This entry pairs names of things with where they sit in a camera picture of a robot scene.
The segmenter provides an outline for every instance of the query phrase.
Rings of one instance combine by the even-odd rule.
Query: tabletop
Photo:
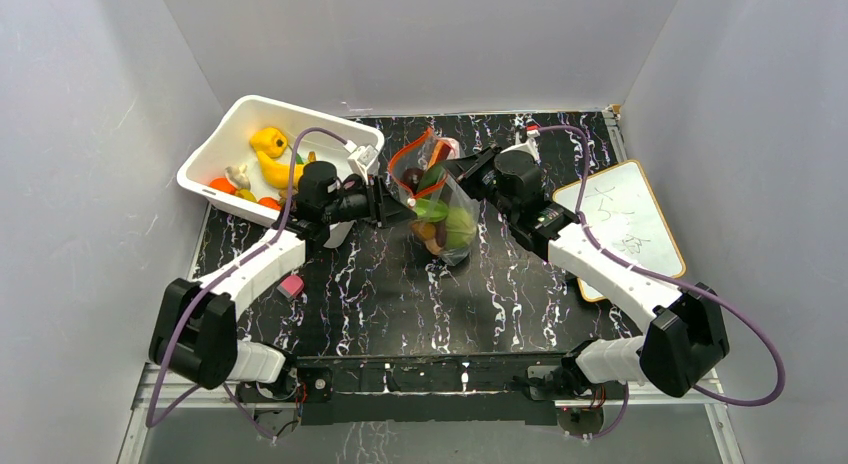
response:
[[[591,139],[592,170],[616,163],[601,112],[477,114],[356,119],[383,132],[381,172],[391,156],[428,127],[457,139],[466,153],[515,141],[517,126],[571,124]],[[578,179],[581,151],[568,133],[542,136],[548,193]],[[407,226],[357,223],[337,249],[314,249],[297,270],[304,292],[288,301],[273,288],[239,320],[239,337],[297,356],[427,356],[567,351],[586,339],[616,339],[638,329],[608,301],[585,302],[566,272],[543,262],[508,235],[481,204],[477,239],[467,259],[447,266]],[[211,272],[256,242],[265,229],[211,209],[196,276]]]

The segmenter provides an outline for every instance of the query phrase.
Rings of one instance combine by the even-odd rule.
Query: toy food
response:
[[[274,209],[275,211],[282,210],[282,207],[280,207],[280,205],[277,203],[277,201],[273,197],[263,197],[262,199],[259,199],[259,204],[261,204],[265,207],[270,207],[271,209]]]
[[[262,151],[270,158],[276,159],[289,147],[289,141],[279,129],[266,127],[250,138],[250,146],[257,154]]]
[[[442,166],[444,160],[459,157],[459,142],[428,129],[389,162],[389,173],[401,197],[418,216],[410,230],[448,265],[468,256],[480,214],[479,203],[469,198]]]
[[[256,202],[256,196],[253,195],[252,192],[247,189],[239,189],[235,192],[236,197],[240,197],[246,201]]]
[[[271,159],[264,151],[256,151],[256,158],[259,159],[259,169],[262,170],[262,177],[265,178],[271,187],[277,189],[285,189],[289,185],[289,165],[280,164]],[[294,187],[297,188],[297,181],[303,175],[303,164],[297,164],[294,168]]]
[[[236,189],[247,189],[249,191],[250,179],[247,178],[247,174],[245,174],[246,171],[247,164],[242,164],[238,167],[227,166],[227,168],[224,169],[224,176]]]
[[[308,164],[310,162],[315,162],[315,151],[309,151],[309,154],[306,156],[306,161],[304,161],[303,158],[300,157],[300,154],[297,155],[295,160],[298,164]]]
[[[418,186],[421,184],[421,178],[424,177],[424,170],[420,167],[410,167],[403,171],[400,176],[400,182],[409,188],[412,192],[418,192]]]
[[[212,179],[212,182],[209,183],[209,187],[227,194],[233,194],[236,192],[236,187],[230,184],[230,181],[228,181],[226,177]]]
[[[283,282],[277,286],[277,290],[282,293],[286,299],[296,299],[303,292],[304,284],[300,276],[291,276],[283,279]]]

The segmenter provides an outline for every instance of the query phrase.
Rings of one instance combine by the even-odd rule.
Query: white plastic bin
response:
[[[251,192],[256,198],[278,198],[278,190],[263,179],[259,161],[250,146],[250,137],[266,127],[276,127],[282,131],[290,146],[294,145],[297,135],[309,127],[323,127],[357,145],[374,146],[378,152],[382,150],[384,142],[383,133],[373,127],[265,97],[245,96],[233,104],[215,132],[180,167],[177,182],[183,188],[205,197],[222,211],[270,227],[277,219],[278,211],[207,186],[213,179],[223,177],[227,166],[247,164]],[[310,151],[315,151],[318,160],[336,166],[340,179],[343,180],[351,173],[347,163],[350,153],[335,139],[322,133],[310,133],[301,142],[298,154],[305,160]],[[278,161],[288,163],[290,152],[287,150]],[[333,225],[330,239],[324,245],[341,245],[352,225],[352,222]]]

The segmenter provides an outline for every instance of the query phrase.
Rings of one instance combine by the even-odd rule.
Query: clear plastic bag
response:
[[[401,200],[418,215],[410,224],[412,233],[448,265],[468,256],[480,215],[480,204],[440,165],[459,157],[463,157],[459,142],[427,129],[389,161],[389,173],[398,184]]]

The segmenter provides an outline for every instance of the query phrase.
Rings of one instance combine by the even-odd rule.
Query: white wall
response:
[[[783,397],[731,414],[746,462],[848,462],[847,36],[848,0],[680,0],[623,109],[691,275],[786,360]],[[729,326],[727,392],[765,394],[768,355]]]
[[[165,0],[227,108],[339,115],[621,103],[677,0]]]
[[[114,462],[221,108],[162,0],[0,0],[0,462]]]

